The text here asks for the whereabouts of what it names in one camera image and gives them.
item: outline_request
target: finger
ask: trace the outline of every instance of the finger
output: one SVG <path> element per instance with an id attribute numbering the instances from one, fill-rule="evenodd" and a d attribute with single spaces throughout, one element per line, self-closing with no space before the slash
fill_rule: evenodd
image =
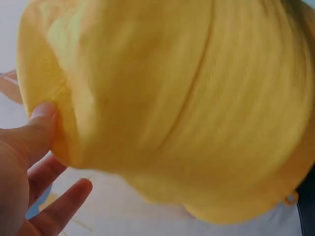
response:
<path id="1" fill-rule="evenodd" d="M 27 125 L 0 130 L 0 153 L 1 149 L 4 153 L 10 153 L 9 158 L 19 158 L 29 169 L 51 149 L 56 118 L 56 106 L 52 102 L 40 104 Z"/>
<path id="2" fill-rule="evenodd" d="M 57 236 L 85 202 L 91 191 L 92 183 L 88 179 L 79 180 L 30 222 L 43 236 Z"/>
<path id="3" fill-rule="evenodd" d="M 67 169 L 54 156 L 49 156 L 29 172 L 31 207 L 46 189 Z"/>

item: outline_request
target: yellow hat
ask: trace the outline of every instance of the yellow hat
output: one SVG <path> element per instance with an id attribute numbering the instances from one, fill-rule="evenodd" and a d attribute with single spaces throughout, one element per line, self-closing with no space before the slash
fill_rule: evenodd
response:
<path id="1" fill-rule="evenodd" d="M 314 63 L 288 2 L 33 0 L 18 36 L 27 112 L 57 104 L 53 153 L 72 167 L 202 220 L 251 219 L 315 162 Z"/>

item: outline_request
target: white surface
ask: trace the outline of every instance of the white surface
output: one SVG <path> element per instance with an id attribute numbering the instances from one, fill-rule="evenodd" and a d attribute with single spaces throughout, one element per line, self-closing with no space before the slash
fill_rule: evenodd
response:
<path id="1" fill-rule="evenodd" d="M 25 4 L 26 0 L 0 0 L 0 55 L 5 55 L 0 57 L 2 72 L 15 67 L 16 31 Z M 23 107 L 0 93 L 0 128 L 25 121 Z M 69 236 L 301 236 L 295 206 L 281 204 L 240 225 L 211 225 L 189 219 L 181 207 L 145 204 L 121 179 L 93 171 L 68 170 L 55 182 L 53 194 L 62 194 L 80 177 L 90 178 L 94 190 L 66 228 Z"/>

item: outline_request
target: skin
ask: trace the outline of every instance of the skin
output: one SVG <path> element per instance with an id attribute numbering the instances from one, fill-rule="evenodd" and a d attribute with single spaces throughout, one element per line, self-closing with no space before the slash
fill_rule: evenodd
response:
<path id="1" fill-rule="evenodd" d="M 57 236 L 92 190 L 92 183 L 81 179 L 39 215 L 25 219 L 27 210 L 66 170 L 54 156 L 29 170 L 51 149 L 57 115 L 53 103 L 43 103 L 27 125 L 0 129 L 1 235 Z"/>

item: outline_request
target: yellow fabric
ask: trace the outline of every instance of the yellow fabric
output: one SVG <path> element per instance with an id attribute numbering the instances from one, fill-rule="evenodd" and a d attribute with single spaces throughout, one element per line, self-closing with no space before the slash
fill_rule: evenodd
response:
<path id="1" fill-rule="evenodd" d="M 18 36 L 28 114 L 53 153 L 215 223 L 253 218 L 315 159 L 314 64 L 281 0 L 33 0 Z"/>

